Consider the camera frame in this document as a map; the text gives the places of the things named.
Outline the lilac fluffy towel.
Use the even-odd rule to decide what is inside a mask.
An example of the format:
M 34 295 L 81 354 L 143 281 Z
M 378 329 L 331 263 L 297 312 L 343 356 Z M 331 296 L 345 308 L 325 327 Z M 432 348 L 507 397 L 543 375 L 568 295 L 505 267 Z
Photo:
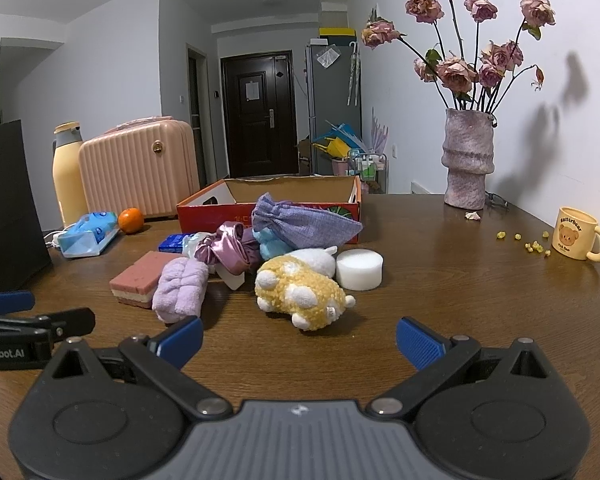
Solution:
M 180 257 L 168 262 L 152 297 L 152 310 L 166 324 L 199 316 L 209 278 L 208 266 L 195 258 Z

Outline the white round sponge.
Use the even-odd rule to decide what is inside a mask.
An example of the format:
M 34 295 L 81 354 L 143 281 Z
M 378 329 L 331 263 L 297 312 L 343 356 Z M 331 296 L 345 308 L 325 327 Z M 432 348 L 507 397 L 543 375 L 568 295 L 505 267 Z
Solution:
M 370 249 L 350 249 L 336 258 L 336 280 L 344 289 L 365 292 L 381 285 L 384 258 Z

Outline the orange fruit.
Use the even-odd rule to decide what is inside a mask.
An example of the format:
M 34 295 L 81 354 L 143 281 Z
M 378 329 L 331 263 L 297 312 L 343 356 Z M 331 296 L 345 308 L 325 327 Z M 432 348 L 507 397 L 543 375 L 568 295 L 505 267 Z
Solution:
M 140 232 L 144 228 L 145 220 L 138 208 L 126 208 L 118 215 L 118 227 L 128 235 Z

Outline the pink textured vase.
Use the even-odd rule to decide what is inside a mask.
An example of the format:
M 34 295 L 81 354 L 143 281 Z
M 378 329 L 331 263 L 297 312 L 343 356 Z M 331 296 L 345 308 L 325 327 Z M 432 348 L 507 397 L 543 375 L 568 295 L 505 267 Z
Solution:
M 492 116 L 478 110 L 445 111 L 441 163 L 448 170 L 444 202 L 464 210 L 481 210 L 486 176 L 494 171 Z

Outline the light blue plush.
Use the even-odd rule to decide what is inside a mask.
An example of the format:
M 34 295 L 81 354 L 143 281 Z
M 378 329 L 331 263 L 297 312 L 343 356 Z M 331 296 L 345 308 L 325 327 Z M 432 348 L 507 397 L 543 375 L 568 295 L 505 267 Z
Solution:
M 270 228 L 252 230 L 253 238 L 258 242 L 261 258 L 271 260 L 275 257 L 288 254 L 294 250 L 293 247 L 281 240 Z

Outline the pink satin scrunchie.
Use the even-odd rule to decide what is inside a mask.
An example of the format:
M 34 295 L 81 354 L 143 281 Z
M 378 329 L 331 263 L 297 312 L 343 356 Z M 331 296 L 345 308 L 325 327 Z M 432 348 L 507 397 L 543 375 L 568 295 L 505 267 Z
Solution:
M 194 257 L 209 266 L 224 266 L 229 274 L 256 270 L 261 259 L 260 244 L 251 228 L 242 222 L 227 221 L 206 236 L 194 252 Z

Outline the purple drawstring pouch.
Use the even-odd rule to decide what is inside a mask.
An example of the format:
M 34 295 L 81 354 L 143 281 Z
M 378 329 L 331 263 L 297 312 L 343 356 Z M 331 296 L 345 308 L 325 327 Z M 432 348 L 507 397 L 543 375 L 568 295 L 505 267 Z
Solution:
M 358 220 L 286 200 L 276 202 L 270 193 L 259 197 L 251 213 L 251 225 L 258 232 L 269 229 L 282 242 L 296 249 L 340 247 L 363 229 Z

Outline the yellow white plush toy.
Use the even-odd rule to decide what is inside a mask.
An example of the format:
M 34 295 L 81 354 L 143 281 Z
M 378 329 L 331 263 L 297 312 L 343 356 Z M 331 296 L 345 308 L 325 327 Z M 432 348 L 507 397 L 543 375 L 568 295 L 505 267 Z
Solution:
M 355 306 L 334 280 L 337 247 L 306 248 L 272 258 L 257 270 L 257 304 L 266 313 L 288 314 L 298 330 L 313 332 Z

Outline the fallen rose petal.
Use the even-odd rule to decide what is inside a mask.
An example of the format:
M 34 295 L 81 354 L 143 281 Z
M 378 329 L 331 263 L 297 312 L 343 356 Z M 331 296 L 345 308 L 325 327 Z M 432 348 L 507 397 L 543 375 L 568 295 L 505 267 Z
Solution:
M 477 211 L 466 212 L 465 218 L 467 220 L 472 220 L 472 221 L 480 221 L 481 220 L 480 214 L 478 214 Z

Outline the yellow bear mug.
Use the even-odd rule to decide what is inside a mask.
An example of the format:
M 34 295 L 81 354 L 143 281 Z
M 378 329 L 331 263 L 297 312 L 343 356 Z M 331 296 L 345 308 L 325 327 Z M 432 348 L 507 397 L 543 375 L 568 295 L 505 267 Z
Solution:
M 572 207 L 560 207 L 552 246 L 574 260 L 600 262 L 600 224 L 592 214 Z

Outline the pink layered sponge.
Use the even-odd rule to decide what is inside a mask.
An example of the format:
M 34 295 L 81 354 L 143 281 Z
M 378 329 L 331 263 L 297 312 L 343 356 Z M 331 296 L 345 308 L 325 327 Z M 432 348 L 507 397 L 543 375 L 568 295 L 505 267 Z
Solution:
M 109 282 L 120 304 L 150 309 L 163 268 L 180 255 L 170 252 L 146 252 Z

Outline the iridescent plastic bag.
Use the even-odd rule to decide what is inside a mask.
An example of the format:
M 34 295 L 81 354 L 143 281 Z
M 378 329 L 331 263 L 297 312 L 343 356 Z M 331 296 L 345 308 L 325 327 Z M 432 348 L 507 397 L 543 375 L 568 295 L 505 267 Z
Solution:
M 210 236 L 209 232 L 197 232 L 184 236 L 182 244 L 182 255 L 188 258 L 194 258 L 198 245 Z

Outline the red cardboard box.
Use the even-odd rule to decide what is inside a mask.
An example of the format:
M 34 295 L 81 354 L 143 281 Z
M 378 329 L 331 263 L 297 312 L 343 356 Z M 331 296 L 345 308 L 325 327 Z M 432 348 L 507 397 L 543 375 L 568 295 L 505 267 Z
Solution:
M 347 218 L 361 217 L 362 184 L 355 176 L 222 179 L 178 203 L 183 233 L 214 232 L 224 221 L 251 226 L 259 197 L 270 193 L 276 202 L 326 209 Z

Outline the black bag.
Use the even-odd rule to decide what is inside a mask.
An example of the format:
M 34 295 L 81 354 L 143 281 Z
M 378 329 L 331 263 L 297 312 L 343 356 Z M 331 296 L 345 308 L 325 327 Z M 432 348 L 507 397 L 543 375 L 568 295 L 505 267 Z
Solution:
M 0 292 L 52 264 L 31 191 L 19 119 L 0 124 Z

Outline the blue tissue pack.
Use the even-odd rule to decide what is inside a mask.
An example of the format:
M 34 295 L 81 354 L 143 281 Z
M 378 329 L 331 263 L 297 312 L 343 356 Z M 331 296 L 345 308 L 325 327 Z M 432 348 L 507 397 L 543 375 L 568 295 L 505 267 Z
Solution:
M 61 232 L 57 245 L 68 259 L 97 257 L 118 232 L 118 217 L 114 212 L 91 212 Z

